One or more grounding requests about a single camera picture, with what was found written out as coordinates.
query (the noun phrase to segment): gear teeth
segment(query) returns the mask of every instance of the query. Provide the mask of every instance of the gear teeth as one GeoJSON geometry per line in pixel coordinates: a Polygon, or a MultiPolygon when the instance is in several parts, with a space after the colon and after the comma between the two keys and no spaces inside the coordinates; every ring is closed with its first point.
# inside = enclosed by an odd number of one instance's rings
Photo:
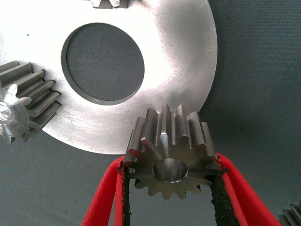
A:
{"type": "Polygon", "coordinates": [[[282,226],[299,226],[301,225],[301,201],[299,205],[290,205],[290,209],[283,210],[282,215],[279,216],[282,226]]]}
{"type": "Polygon", "coordinates": [[[46,81],[38,85],[37,87],[33,88],[29,92],[25,93],[25,97],[30,97],[32,100],[38,98],[40,95],[42,95],[44,92],[49,90],[53,85],[55,84],[54,81],[46,81]]]}
{"type": "Polygon", "coordinates": [[[147,194],[148,194],[149,196],[154,196],[154,195],[157,194],[157,193],[158,193],[158,191],[155,190],[155,189],[152,189],[152,188],[149,188],[149,190],[148,190],[148,192],[147,192],[147,194]]]}
{"type": "Polygon", "coordinates": [[[7,71],[13,67],[17,67],[20,64],[17,61],[12,61],[12,62],[8,62],[5,64],[0,65],[0,74],[2,74],[2,72],[7,71]]]}
{"type": "Polygon", "coordinates": [[[190,189],[189,189],[189,191],[191,191],[192,193],[194,193],[194,194],[201,194],[201,188],[200,188],[200,185],[198,185],[198,186],[194,186],[194,187],[191,187],[190,189]]]}
{"type": "Polygon", "coordinates": [[[177,192],[176,194],[180,199],[186,199],[186,192],[177,192]]]}
{"type": "Polygon", "coordinates": [[[175,125],[176,131],[177,131],[176,133],[177,142],[182,137],[189,137],[187,118],[185,114],[185,108],[183,105],[180,105],[177,108],[175,123],[176,123],[175,125]]]}
{"type": "Polygon", "coordinates": [[[6,143],[8,143],[8,144],[12,143],[12,137],[4,135],[3,138],[6,143]]]}
{"type": "Polygon", "coordinates": [[[169,192],[163,192],[162,197],[163,197],[163,199],[170,199],[171,194],[169,192]]]}
{"type": "Polygon", "coordinates": [[[16,95],[17,94],[17,92],[18,92],[18,86],[17,85],[15,85],[15,84],[12,84],[12,85],[9,85],[8,87],[7,87],[7,91],[8,91],[8,93],[10,93],[11,95],[16,95]]]}
{"type": "Polygon", "coordinates": [[[144,182],[141,182],[139,179],[136,179],[135,188],[141,189],[141,188],[145,188],[146,186],[147,186],[147,184],[145,184],[144,182]]]}
{"type": "Polygon", "coordinates": [[[14,61],[0,65],[0,80],[2,82],[2,87],[15,83],[18,79],[31,74],[31,72],[31,63],[20,65],[19,63],[14,61]]]}
{"type": "Polygon", "coordinates": [[[127,152],[124,159],[125,164],[130,161],[136,161],[136,156],[138,155],[137,152],[141,150],[141,136],[144,121],[144,118],[138,118],[136,121],[135,129],[132,131],[132,135],[127,146],[127,152]]]}
{"type": "Polygon", "coordinates": [[[59,93],[51,90],[54,81],[43,80],[44,74],[43,70],[33,73],[31,63],[21,65],[14,61],[0,65],[0,102],[9,106],[14,115],[13,121],[0,124],[0,135],[5,136],[4,130],[8,130],[12,137],[26,141],[55,115],[60,106],[56,102],[59,93]],[[6,103],[6,93],[14,95],[15,100],[10,97],[6,103]]]}
{"type": "Polygon", "coordinates": [[[196,147],[198,145],[206,147],[206,138],[202,122],[197,112],[192,112],[188,115],[189,129],[190,129],[190,145],[196,147]]]}
{"type": "Polygon", "coordinates": [[[60,95],[57,92],[50,92],[47,96],[41,99],[37,104],[30,105],[29,114],[31,117],[36,117],[42,114],[60,95]]]}
{"type": "Polygon", "coordinates": [[[139,179],[136,188],[148,187],[149,195],[162,192],[169,199],[171,194],[185,198],[186,191],[201,193],[200,184],[212,184],[205,176],[218,172],[216,162],[208,126],[198,113],[163,105],[161,112],[150,108],[145,119],[138,118],[124,166],[129,178],[139,179]]]}
{"type": "Polygon", "coordinates": [[[22,93],[26,92],[26,89],[36,84],[40,84],[44,77],[44,74],[45,73],[43,70],[39,70],[36,73],[29,74],[28,76],[17,80],[15,84],[18,86],[18,92],[22,95],[22,93]]]}
{"type": "Polygon", "coordinates": [[[162,106],[162,122],[161,122],[161,135],[167,134],[168,137],[172,138],[172,117],[170,107],[168,105],[162,106]]]}
{"type": "Polygon", "coordinates": [[[156,143],[157,124],[158,114],[154,109],[149,108],[146,113],[144,128],[142,131],[142,141],[149,140],[152,143],[156,143]]]}
{"type": "Polygon", "coordinates": [[[19,100],[22,102],[24,107],[30,104],[30,102],[32,101],[30,97],[22,97],[19,100]]]}

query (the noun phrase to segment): small spur gear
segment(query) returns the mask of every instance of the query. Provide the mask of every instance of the small spur gear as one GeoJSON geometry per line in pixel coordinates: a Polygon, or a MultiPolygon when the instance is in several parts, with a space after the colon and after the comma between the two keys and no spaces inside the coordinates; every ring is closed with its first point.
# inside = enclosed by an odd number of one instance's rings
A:
{"type": "Polygon", "coordinates": [[[59,93],[43,77],[43,70],[32,72],[31,63],[0,65],[0,136],[7,143],[34,137],[55,115],[59,93]]]}
{"type": "Polygon", "coordinates": [[[128,0],[91,0],[94,8],[127,8],[128,0]]]}
{"type": "Polygon", "coordinates": [[[168,105],[160,113],[150,108],[146,119],[137,119],[124,165],[136,188],[148,187],[151,196],[161,192],[164,199],[199,194],[200,185],[211,185],[205,176],[218,172],[207,123],[197,112],[186,115],[182,105],[176,112],[168,105]]]}

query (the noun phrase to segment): partial gear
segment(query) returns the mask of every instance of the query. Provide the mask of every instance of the partial gear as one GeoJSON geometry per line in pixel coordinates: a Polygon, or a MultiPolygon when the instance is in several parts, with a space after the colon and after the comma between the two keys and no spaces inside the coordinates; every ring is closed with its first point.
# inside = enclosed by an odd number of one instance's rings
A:
{"type": "Polygon", "coordinates": [[[301,226],[301,201],[299,205],[290,205],[290,209],[283,210],[283,214],[279,216],[282,226],[301,226]]]}
{"type": "Polygon", "coordinates": [[[169,199],[187,191],[199,194],[200,185],[211,185],[208,175],[218,172],[217,158],[207,123],[197,112],[185,114],[181,105],[176,112],[163,105],[157,113],[150,108],[146,119],[138,118],[127,148],[124,166],[135,187],[148,187],[169,199]]]}
{"type": "Polygon", "coordinates": [[[43,77],[31,63],[0,65],[0,136],[7,143],[36,136],[59,108],[59,93],[50,90],[55,82],[43,77]]]}
{"type": "Polygon", "coordinates": [[[94,8],[127,8],[128,0],[91,0],[94,8]]]}

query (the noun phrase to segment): circular hole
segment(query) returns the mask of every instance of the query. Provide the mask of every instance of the circular hole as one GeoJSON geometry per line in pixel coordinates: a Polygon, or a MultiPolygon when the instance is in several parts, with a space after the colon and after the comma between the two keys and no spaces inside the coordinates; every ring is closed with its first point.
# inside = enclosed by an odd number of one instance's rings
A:
{"type": "Polygon", "coordinates": [[[65,41],[62,67],[71,87],[102,105],[122,103],[140,88],[144,61],[135,41],[110,24],[86,24],[65,41]]]}
{"type": "Polygon", "coordinates": [[[158,180],[177,182],[187,175],[187,166],[177,159],[162,159],[154,165],[153,173],[158,180]]]}

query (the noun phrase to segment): metal disc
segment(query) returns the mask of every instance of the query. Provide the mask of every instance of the metal disc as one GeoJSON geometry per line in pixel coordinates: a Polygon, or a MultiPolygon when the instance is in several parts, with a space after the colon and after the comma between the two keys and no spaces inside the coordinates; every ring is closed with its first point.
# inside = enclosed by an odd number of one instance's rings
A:
{"type": "Polygon", "coordinates": [[[53,90],[62,93],[62,106],[43,130],[67,144],[123,154],[137,117],[145,117],[146,109],[185,104],[190,113],[207,98],[217,60],[208,1],[132,0],[129,8],[95,9],[82,0],[15,0],[2,1],[0,9],[0,63],[32,62],[34,70],[46,70],[46,80],[56,81],[53,90]],[[89,23],[116,26],[138,45],[145,73],[133,96],[94,103],[67,81],[63,45],[73,31],[89,23]]]}

